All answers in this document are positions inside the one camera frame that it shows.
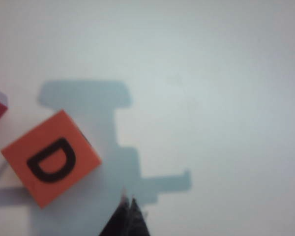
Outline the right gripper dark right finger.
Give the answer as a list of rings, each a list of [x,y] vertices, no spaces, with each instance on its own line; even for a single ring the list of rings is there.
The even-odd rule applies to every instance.
[[[135,198],[132,199],[129,211],[129,235],[150,236],[146,222]]]

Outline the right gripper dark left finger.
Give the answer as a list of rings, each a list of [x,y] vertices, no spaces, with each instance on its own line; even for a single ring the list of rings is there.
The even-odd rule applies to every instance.
[[[117,208],[99,234],[100,236],[121,236],[126,226],[128,213],[130,210],[130,202],[127,191],[123,188]]]

